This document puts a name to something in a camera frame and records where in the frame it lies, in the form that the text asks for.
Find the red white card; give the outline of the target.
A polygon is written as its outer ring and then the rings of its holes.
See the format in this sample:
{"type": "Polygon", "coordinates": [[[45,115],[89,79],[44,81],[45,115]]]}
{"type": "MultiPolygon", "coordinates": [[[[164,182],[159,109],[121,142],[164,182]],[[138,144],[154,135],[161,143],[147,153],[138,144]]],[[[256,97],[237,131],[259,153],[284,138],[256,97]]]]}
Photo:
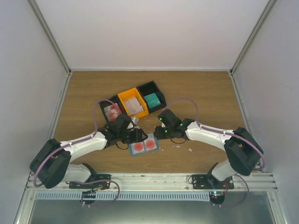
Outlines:
{"type": "Polygon", "coordinates": [[[141,153],[144,150],[145,150],[145,148],[144,148],[144,144],[142,142],[138,142],[138,143],[133,144],[133,152],[135,154],[141,153]]]}
{"type": "Polygon", "coordinates": [[[157,149],[157,143],[156,143],[155,139],[147,139],[145,141],[145,148],[147,151],[157,149]]]}

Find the teal card holder wallet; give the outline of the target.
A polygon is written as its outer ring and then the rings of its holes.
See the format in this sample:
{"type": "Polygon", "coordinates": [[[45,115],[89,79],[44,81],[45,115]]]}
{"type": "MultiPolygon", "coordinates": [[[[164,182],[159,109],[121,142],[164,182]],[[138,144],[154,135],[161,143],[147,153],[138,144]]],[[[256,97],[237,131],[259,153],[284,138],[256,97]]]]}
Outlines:
{"type": "MultiPolygon", "coordinates": [[[[160,149],[160,146],[159,146],[159,144],[158,144],[158,140],[157,140],[157,138],[154,136],[153,133],[149,133],[149,134],[148,134],[148,139],[155,139],[155,141],[156,141],[156,143],[157,143],[157,149],[155,149],[155,150],[160,149]]],[[[145,148],[145,150],[144,150],[143,152],[135,154],[135,153],[133,152],[133,144],[134,144],[134,143],[129,144],[129,146],[128,146],[128,149],[129,149],[130,154],[131,154],[132,156],[155,151],[155,150],[147,151],[146,148],[145,148]]]]}

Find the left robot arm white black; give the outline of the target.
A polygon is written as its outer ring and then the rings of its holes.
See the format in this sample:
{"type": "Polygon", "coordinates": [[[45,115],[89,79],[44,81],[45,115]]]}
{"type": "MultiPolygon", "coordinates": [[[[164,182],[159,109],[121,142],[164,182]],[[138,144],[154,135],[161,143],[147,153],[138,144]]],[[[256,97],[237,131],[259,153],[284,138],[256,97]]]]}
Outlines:
{"type": "Polygon", "coordinates": [[[58,142],[48,140],[32,160],[29,168],[34,173],[33,185],[51,189],[62,182],[71,162],[85,154],[106,149],[119,141],[130,145],[143,142],[148,135],[126,114],[103,127],[95,125],[95,131],[75,140],[58,142]]]}

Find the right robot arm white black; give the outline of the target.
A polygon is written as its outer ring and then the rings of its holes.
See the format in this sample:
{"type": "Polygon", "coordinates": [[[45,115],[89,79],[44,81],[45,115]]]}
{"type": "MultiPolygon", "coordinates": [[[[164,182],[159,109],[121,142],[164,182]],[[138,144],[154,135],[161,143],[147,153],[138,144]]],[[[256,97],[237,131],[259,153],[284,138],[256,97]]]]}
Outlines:
{"type": "Polygon", "coordinates": [[[249,176],[260,160],[264,160],[263,150],[251,134],[242,127],[223,130],[205,126],[193,119],[181,120],[171,110],[158,115],[161,125],[154,136],[158,140],[185,139],[199,141],[223,150],[227,159],[216,163],[206,174],[207,184],[212,189],[219,188],[231,176],[249,176]]]}

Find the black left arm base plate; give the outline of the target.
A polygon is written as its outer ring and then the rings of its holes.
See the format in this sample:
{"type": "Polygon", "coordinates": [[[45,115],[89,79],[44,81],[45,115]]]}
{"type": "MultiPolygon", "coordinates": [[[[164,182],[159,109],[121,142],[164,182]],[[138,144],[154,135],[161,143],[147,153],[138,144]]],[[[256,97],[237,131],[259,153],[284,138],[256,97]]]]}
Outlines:
{"type": "Polygon", "coordinates": [[[110,188],[110,174],[97,174],[90,177],[86,182],[66,182],[70,189],[109,189],[110,188]]]}

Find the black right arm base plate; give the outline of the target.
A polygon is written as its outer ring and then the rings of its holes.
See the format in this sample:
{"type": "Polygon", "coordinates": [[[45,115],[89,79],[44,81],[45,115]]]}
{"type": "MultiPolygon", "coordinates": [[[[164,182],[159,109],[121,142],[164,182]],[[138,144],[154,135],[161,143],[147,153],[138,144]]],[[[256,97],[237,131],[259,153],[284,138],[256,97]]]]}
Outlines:
{"type": "Polygon", "coordinates": [[[218,181],[213,176],[207,174],[193,174],[187,178],[187,182],[192,185],[193,189],[234,189],[232,177],[224,181],[218,181]]]}

